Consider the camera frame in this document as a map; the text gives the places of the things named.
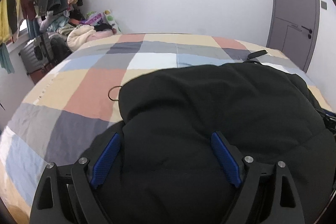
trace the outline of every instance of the door frame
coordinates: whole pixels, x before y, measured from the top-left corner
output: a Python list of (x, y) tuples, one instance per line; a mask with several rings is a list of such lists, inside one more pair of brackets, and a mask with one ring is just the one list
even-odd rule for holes
[[(275, 2), (276, 2), (276, 0), (273, 0), (273, 10), (272, 10), (271, 25), (270, 25), (270, 28), (269, 28), (269, 34), (268, 34), (268, 39), (267, 39), (266, 47), (269, 46), (271, 34), (272, 34), (272, 31), (273, 31), (274, 17), (275, 17)], [(314, 34), (313, 34), (313, 37), (312, 37), (312, 41), (311, 41), (308, 57), (307, 57), (305, 65), (303, 67), (303, 71), (304, 72), (307, 72), (308, 67), (310, 65), (310, 62), (311, 62), (311, 58), (312, 58), (313, 53), (314, 53), (316, 39), (317, 39), (317, 35), (318, 35), (318, 32), (319, 32), (319, 22), (320, 22), (320, 0), (316, 0), (316, 13), (315, 13)]]

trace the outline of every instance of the pink cloth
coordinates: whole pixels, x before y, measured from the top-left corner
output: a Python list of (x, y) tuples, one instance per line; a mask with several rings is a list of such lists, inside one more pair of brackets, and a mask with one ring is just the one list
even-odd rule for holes
[(86, 40), (86, 42), (97, 40), (97, 39), (101, 39), (101, 38), (105, 38), (105, 37), (111, 37), (112, 35), (113, 35), (112, 30), (106, 30), (106, 31), (102, 31), (102, 32), (95, 32), (94, 34), (92, 34), (92, 35), (90, 35), (88, 37), (88, 39)]

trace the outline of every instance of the maroon garment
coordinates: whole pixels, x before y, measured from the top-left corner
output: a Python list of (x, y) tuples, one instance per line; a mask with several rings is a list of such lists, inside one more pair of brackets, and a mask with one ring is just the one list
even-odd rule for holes
[(36, 17), (33, 0), (20, 0), (24, 19), (33, 20)]

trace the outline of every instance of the checkered bedding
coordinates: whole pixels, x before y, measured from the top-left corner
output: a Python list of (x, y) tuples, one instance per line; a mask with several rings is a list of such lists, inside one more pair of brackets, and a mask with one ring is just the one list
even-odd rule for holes
[[(115, 35), (84, 44), (28, 93), (0, 137), (0, 195), (30, 214), (47, 162), (74, 163), (97, 134), (121, 120), (110, 88), (164, 68), (242, 62), (255, 44), (189, 34)], [(300, 75), (331, 110), (304, 72), (280, 51), (266, 49), (264, 65)], [(111, 97), (117, 98), (117, 89)]]

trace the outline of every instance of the black door handle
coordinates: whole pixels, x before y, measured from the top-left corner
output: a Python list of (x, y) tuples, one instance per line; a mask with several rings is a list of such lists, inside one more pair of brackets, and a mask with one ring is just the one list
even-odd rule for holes
[(305, 28), (306, 30), (308, 30), (309, 31), (309, 33), (312, 33), (313, 32), (313, 30), (312, 29), (308, 29), (308, 28), (306, 28), (305, 26), (301, 26), (302, 28)]

